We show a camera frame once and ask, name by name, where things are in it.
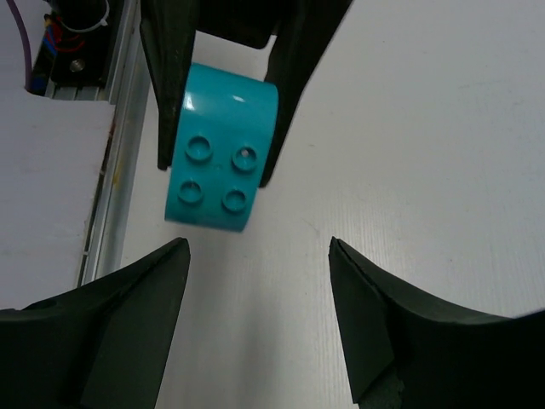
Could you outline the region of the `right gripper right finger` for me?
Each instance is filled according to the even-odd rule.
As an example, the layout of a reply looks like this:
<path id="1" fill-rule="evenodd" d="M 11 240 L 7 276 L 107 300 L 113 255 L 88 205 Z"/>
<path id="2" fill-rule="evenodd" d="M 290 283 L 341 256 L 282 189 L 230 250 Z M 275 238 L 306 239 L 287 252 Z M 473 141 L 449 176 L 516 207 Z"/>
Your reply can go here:
<path id="1" fill-rule="evenodd" d="M 361 408 L 541 408 L 544 314 L 507 318 L 427 293 L 340 239 L 330 283 Z"/>

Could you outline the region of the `teal lego piece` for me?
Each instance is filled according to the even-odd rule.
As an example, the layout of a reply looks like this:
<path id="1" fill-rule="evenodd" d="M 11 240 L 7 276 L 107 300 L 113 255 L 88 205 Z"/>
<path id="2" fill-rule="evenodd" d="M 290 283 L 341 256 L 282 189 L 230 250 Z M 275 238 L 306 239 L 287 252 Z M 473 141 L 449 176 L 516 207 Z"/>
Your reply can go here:
<path id="1" fill-rule="evenodd" d="M 164 217 L 244 230 L 273 141 L 273 84 L 192 64 L 182 101 Z"/>

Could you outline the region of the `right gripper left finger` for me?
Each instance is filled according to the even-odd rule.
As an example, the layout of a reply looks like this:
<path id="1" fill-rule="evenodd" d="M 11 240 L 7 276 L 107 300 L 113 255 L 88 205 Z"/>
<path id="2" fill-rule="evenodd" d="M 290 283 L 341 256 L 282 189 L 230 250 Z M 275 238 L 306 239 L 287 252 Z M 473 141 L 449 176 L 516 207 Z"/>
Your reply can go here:
<path id="1" fill-rule="evenodd" d="M 153 408 L 186 287 L 177 238 L 125 268 L 1 312 L 3 408 Z"/>

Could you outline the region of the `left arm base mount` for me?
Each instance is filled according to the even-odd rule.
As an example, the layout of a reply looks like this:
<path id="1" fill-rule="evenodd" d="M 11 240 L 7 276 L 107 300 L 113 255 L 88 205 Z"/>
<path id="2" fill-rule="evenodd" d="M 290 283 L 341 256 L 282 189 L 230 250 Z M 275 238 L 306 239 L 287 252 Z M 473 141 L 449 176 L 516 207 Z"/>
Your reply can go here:
<path id="1" fill-rule="evenodd" d="M 132 1 L 48 1 L 30 93 L 60 101 L 107 101 Z"/>

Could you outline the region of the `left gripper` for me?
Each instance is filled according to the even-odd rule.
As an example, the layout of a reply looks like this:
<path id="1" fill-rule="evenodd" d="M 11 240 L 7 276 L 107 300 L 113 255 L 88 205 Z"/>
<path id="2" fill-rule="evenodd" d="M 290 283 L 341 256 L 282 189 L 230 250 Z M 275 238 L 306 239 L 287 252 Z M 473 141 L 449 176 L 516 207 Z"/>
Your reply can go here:
<path id="1" fill-rule="evenodd" d="M 278 115 L 261 187 L 272 178 L 301 95 L 342 23 L 350 0 L 204 0 L 197 30 L 264 49 L 272 36 L 265 81 L 278 91 Z M 174 153 L 196 32 L 194 1 L 143 1 L 140 34 L 158 104 L 158 168 Z"/>

